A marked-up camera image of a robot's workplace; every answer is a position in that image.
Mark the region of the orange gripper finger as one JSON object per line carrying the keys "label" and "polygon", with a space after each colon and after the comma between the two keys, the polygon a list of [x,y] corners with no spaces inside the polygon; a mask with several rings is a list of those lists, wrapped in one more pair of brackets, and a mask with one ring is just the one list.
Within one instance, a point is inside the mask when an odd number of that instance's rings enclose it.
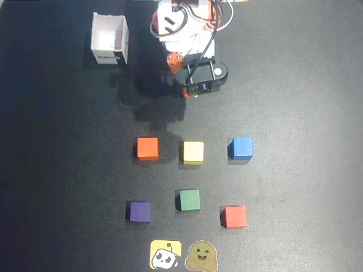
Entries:
{"label": "orange gripper finger", "polygon": [[182,95],[184,98],[188,99],[189,95],[187,90],[183,87],[180,87],[175,80],[175,74],[184,67],[183,56],[177,52],[172,52],[167,55],[166,61],[172,75],[173,86],[176,88],[176,91],[179,95]]}

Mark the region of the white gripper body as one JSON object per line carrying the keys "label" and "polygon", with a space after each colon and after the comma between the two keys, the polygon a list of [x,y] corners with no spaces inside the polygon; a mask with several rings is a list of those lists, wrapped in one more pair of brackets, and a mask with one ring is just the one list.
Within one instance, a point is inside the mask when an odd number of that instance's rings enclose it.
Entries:
{"label": "white gripper body", "polygon": [[171,28],[162,29],[161,34],[168,34],[161,38],[164,56],[170,53],[178,53],[182,57],[199,54],[204,51],[213,31],[194,28],[183,28],[172,34]]}

